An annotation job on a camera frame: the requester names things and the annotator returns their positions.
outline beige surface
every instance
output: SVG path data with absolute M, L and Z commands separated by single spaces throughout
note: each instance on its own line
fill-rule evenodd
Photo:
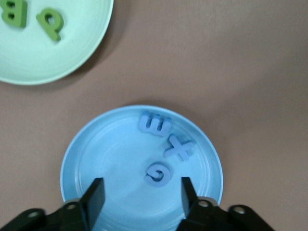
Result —
M 222 208 L 245 204 L 278 231 L 307 230 L 307 0 L 116 1 L 106 37 L 75 73 L 0 83 L 0 226 L 28 208 L 57 209 L 75 134 L 139 103 L 177 111 L 209 136 Z

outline metal screw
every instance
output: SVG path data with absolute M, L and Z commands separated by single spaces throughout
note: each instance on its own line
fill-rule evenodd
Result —
M 206 201 L 199 201 L 198 205 L 200 205 L 202 207 L 208 207 L 208 202 L 206 202 Z
M 69 205 L 68 207 L 66 207 L 67 209 L 74 209 L 76 208 L 76 205 L 72 204 L 72 205 Z
M 239 213 L 239 214 L 244 214 L 245 213 L 245 209 L 243 209 L 242 207 L 236 206 L 233 209 L 235 212 Z
M 35 211 L 35 212 L 32 212 L 32 213 L 29 213 L 28 218 L 33 218 L 33 217 L 36 217 L 37 215 L 38 215 L 38 212 Z

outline green letter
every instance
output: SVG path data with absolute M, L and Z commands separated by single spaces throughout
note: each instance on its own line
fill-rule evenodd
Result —
M 24 28 L 27 23 L 27 2 L 24 0 L 0 0 L 2 19 L 9 25 Z
M 59 31 L 63 27 L 63 18 L 59 12 L 52 8 L 46 8 L 37 15 L 37 21 L 52 40 L 60 41 Z

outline green plate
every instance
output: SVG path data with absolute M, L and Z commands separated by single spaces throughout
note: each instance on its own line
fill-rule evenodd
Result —
M 0 18 L 0 81 L 36 85 L 55 81 L 79 68 L 100 44 L 113 0 L 26 0 L 27 24 L 18 28 Z M 64 20 L 55 42 L 36 20 L 50 7 Z

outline letter b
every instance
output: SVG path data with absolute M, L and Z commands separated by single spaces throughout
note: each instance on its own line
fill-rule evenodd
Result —
M 9 25 L 24 28 L 27 22 L 27 2 L 24 0 L 0 0 L 2 19 Z

